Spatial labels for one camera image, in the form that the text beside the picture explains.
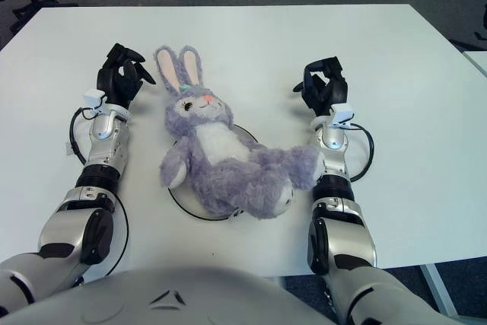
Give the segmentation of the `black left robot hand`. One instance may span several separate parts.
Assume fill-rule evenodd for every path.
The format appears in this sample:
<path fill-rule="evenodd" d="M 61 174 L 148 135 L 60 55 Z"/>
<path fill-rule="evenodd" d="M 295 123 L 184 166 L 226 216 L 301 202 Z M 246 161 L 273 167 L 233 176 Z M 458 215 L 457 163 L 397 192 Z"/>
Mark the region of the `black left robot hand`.
<path fill-rule="evenodd" d="M 104 92 L 107 103 L 128 110 L 143 81 L 156 84 L 143 62 L 145 58 L 136 51 L 114 44 L 97 75 L 97 90 Z"/>

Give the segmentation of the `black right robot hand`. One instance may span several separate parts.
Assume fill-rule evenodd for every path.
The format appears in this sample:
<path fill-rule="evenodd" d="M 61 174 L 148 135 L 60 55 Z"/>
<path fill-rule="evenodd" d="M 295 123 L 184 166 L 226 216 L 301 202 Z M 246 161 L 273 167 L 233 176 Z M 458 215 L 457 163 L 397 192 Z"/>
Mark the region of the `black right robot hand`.
<path fill-rule="evenodd" d="M 321 59 L 305 66 L 303 81 L 293 92 L 301 93 L 307 107 L 316 116 L 329 116 L 333 104 L 347 102 L 348 85 L 342 76 L 342 66 L 336 56 Z"/>

